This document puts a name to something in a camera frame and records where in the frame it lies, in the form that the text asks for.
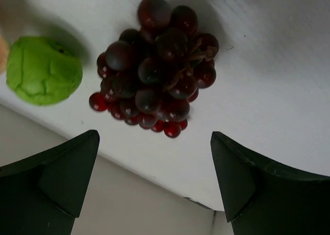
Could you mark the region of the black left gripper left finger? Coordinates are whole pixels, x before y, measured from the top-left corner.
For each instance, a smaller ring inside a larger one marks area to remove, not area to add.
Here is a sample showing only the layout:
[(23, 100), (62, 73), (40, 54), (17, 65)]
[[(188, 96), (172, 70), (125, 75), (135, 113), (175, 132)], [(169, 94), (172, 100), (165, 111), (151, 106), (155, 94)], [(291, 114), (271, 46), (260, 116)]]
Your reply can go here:
[(100, 136), (88, 130), (56, 147), (1, 166), (1, 234), (71, 234)]

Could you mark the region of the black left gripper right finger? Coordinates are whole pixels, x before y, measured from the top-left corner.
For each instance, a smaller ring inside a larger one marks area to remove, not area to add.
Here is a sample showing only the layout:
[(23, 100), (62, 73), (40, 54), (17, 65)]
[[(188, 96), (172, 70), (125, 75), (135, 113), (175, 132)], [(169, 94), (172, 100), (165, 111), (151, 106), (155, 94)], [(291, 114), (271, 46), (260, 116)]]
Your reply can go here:
[(234, 234), (329, 234), (329, 177), (279, 163), (218, 131), (210, 145)]

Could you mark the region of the green fake fruit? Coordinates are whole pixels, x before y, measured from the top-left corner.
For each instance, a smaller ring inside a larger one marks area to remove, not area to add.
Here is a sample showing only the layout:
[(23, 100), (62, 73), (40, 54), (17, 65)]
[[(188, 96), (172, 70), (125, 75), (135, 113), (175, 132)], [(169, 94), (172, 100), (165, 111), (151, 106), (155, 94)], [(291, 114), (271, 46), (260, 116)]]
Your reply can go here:
[(50, 38), (20, 37), (10, 49), (6, 84), (29, 104), (57, 104), (77, 90), (82, 78), (79, 58)]

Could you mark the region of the dark red fake grapes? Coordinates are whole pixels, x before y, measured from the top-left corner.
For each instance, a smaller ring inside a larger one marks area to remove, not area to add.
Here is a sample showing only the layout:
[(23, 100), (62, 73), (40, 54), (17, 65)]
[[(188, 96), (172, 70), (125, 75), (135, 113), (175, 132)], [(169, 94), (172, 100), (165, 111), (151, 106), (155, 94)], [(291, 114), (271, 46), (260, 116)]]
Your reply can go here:
[(217, 77), (219, 42), (199, 33), (196, 12), (165, 0), (142, 0), (140, 29), (129, 28), (96, 61), (100, 91), (89, 97), (96, 112), (108, 111), (127, 125), (178, 137), (190, 105)]

